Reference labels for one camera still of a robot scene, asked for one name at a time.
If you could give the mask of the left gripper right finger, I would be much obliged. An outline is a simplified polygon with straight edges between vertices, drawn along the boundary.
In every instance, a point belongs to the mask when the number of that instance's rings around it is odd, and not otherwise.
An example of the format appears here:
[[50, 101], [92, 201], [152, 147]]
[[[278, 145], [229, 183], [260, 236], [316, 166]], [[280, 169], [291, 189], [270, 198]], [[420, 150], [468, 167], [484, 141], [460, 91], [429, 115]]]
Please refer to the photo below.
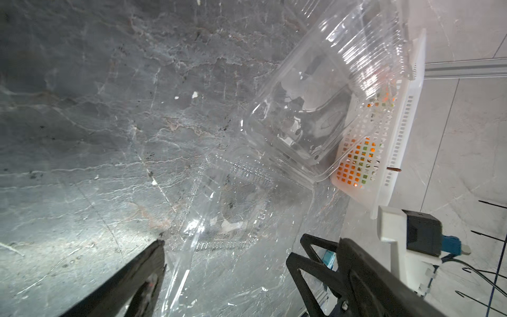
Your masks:
[[341, 239], [337, 254], [352, 316], [443, 316], [353, 240]]

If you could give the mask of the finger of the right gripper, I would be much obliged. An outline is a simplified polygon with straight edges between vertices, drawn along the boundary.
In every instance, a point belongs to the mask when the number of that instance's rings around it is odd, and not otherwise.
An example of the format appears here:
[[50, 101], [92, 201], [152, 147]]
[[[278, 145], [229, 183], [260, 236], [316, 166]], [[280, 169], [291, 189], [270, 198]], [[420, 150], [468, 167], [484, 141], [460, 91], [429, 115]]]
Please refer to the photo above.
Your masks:
[[286, 265], [304, 301], [308, 315], [325, 317], [326, 314], [303, 278], [302, 272], [323, 282], [338, 299], [344, 299], [345, 286], [342, 283], [340, 273], [328, 268], [313, 248], [313, 246], [318, 246], [327, 251], [337, 252], [338, 243], [309, 234], [303, 234], [300, 242], [308, 257], [291, 252], [286, 260]]

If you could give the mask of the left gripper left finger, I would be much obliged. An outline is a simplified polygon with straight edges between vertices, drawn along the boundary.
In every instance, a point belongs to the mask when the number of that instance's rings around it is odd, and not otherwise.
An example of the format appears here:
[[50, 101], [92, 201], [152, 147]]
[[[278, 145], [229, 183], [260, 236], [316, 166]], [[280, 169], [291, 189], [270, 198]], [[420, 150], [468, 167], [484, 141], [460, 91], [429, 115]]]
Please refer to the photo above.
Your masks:
[[166, 273], [165, 242], [156, 240], [63, 316], [152, 316]]

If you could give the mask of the clear clamshell container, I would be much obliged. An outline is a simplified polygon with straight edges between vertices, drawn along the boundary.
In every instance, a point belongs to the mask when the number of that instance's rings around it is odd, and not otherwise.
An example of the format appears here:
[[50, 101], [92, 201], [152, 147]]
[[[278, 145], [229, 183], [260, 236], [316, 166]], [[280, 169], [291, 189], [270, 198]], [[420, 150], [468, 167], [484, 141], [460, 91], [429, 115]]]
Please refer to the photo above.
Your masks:
[[285, 175], [252, 153], [210, 154], [162, 233], [168, 263], [159, 316], [301, 316], [286, 265], [310, 234], [338, 240], [349, 199]]
[[286, 1], [302, 40], [243, 119], [248, 141], [282, 169], [321, 182], [393, 109], [409, 65], [406, 1]]

